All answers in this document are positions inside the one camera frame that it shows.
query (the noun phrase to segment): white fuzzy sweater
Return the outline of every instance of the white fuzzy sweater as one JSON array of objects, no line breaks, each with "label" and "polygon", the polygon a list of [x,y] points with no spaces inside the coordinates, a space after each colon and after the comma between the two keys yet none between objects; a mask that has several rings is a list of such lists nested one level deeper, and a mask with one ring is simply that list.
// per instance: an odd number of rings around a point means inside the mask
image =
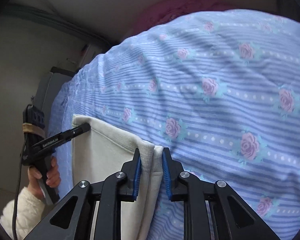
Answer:
[{"label": "white fuzzy sweater", "polygon": [[[0,224],[8,235],[12,236],[12,215],[14,201],[10,201],[3,209]],[[24,187],[18,198],[16,230],[18,240],[23,240],[26,235],[40,222],[44,203],[37,199]]]}]

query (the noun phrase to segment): bed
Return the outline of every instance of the bed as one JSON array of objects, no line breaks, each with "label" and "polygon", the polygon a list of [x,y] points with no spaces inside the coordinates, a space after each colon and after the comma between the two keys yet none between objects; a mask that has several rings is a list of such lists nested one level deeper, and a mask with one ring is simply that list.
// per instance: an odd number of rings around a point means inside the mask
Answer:
[{"label": "bed", "polygon": [[[55,98],[73,114],[169,147],[200,179],[227,181],[283,240],[300,229],[300,24],[257,11],[198,12],[98,55]],[[71,145],[56,152],[63,197]],[[161,188],[148,239],[182,239],[183,205]]]}]

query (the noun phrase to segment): human hand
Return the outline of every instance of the human hand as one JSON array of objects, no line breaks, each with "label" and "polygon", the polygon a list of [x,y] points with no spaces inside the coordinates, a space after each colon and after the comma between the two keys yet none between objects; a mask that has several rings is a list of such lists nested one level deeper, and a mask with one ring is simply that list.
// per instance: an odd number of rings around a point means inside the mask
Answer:
[{"label": "human hand", "polygon": [[[57,164],[56,157],[51,158],[51,168],[47,172],[47,177],[48,177],[48,179],[47,179],[46,183],[48,186],[50,186],[52,188],[59,186],[59,184],[61,182],[61,178],[60,178],[60,173],[58,171],[58,164]],[[28,178],[29,178],[28,190],[36,198],[42,200],[44,196],[43,196],[43,193],[39,186],[39,183],[37,181],[38,179],[42,178],[41,173],[34,166],[30,166],[28,168]]]}]

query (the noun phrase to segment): white towel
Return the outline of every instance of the white towel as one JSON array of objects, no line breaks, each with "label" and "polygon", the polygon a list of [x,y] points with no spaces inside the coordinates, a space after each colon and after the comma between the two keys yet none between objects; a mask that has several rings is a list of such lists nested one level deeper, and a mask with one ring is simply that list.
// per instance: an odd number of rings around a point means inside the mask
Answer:
[{"label": "white towel", "polygon": [[120,171],[122,164],[131,161],[136,148],[141,158],[141,178],[136,202],[122,202],[122,240],[144,240],[147,237],[160,183],[162,180],[162,146],[142,140],[99,119],[74,115],[72,124],[89,123],[91,132],[72,140],[73,182],[103,181]]}]

